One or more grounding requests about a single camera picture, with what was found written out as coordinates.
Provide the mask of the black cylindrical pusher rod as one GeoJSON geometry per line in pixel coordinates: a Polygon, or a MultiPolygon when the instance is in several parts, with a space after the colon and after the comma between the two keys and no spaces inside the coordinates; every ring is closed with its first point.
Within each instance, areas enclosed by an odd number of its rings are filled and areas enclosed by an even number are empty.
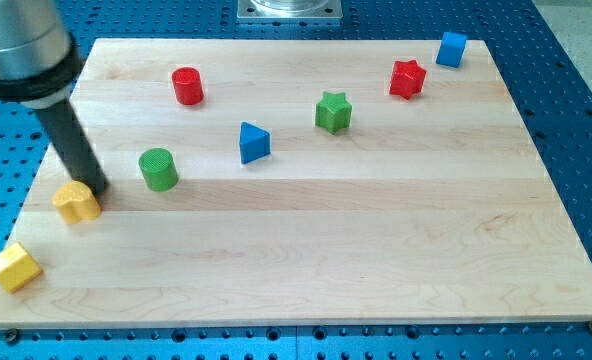
{"type": "Polygon", "coordinates": [[[108,180],[71,103],[65,99],[35,110],[36,117],[72,180],[102,194],[108,180]]]}

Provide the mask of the black collar white tool mount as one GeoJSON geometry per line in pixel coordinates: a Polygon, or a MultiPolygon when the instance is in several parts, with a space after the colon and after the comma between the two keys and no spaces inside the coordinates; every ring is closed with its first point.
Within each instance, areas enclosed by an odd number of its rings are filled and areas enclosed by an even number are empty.
{"type": "Polygon", "coordinates": [[[39,100],[69,86],[83,67],[72,33],[69,40],[71,44],[67,54],[53,67],[29,78],[0,80],[0,100],[18,103],[39,100]]]}

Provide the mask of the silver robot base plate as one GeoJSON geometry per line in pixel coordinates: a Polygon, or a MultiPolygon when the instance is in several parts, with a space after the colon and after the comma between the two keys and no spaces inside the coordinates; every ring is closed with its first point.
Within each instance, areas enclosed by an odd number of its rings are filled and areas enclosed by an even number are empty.
{"type": "Polygon", "coordinates": [[[340,19],[341,0],[238,0],[237,17],[245,20],[340,19]]]}

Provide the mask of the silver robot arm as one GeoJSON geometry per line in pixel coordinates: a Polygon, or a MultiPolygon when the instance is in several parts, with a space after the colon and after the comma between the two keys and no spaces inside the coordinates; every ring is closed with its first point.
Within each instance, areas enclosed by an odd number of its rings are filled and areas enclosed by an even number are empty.
{"type": "Polygon", "coordinates": [[[33,110],[70,177],[99,195],[108,180],[69,100],[82,68],[54,1],[0,0],[0,100],[33,110]]]}

